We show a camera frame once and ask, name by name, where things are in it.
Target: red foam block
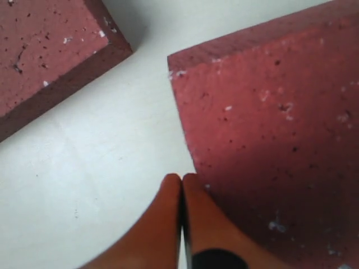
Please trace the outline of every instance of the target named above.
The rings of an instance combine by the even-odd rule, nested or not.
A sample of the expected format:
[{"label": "red foam block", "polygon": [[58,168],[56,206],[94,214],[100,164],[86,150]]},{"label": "red foam block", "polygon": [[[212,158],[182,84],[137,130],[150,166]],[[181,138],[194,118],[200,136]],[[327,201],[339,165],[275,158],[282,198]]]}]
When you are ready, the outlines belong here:
[{"label": "red foam block", "polygon": [[298,268],[359,267],[359,1],[331,1],[168,57],[203,184]]},{"label": "red foam block", "polygon": [[0,141],[131,53],[101,1],[0,1]]}]

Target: white surface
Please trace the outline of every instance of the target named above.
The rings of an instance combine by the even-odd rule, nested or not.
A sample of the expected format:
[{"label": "white surface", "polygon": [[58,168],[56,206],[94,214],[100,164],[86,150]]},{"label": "white surface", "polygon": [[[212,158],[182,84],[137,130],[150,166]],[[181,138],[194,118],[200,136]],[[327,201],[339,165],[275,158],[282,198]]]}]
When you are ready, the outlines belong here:
[{"label": "white surface", "polygon": [[81,265],[193,171],[167,55],[321,2],[105,0],[137,51],[0,144],[0,268]]}]

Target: white table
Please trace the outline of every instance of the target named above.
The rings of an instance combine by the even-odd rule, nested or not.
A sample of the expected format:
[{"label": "white table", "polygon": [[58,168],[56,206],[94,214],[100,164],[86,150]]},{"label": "white table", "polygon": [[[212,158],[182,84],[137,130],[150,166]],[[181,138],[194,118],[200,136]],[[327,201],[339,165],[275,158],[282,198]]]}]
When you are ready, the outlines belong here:
[{"label": "white table", "polygon": [[136,52],[0,144],[0,268],[81,265],[194,170],[167,55],[323,2],[105,0]]}]

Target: porous red material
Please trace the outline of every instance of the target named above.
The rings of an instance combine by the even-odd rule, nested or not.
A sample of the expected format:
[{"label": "porous red material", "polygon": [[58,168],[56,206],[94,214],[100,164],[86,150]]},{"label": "porous red material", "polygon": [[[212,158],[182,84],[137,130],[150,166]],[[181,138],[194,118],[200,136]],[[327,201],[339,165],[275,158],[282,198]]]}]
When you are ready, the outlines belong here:
[{"label": "porous red material", "polygon": [[130,54],[101,1],[0,1],[0,141]]},{"label": "porous red material", "polygon": [[297,268],[359,267],[359,1],[331,1],[169,56],[203,184]]}]

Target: red block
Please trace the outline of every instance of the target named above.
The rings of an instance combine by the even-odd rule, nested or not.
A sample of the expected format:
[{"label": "red block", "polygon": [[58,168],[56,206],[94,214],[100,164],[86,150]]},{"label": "red block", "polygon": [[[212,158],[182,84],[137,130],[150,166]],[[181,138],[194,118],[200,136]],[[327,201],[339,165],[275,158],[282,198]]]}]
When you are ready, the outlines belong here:
[{"label": "red block", "polygon": [[0,141],[130,54],[101,1],[0,1]]},{"label": "red block", "polygon": [[359,1],[331,1],[169,56],[203,184],[298,268],[359,267]]}]

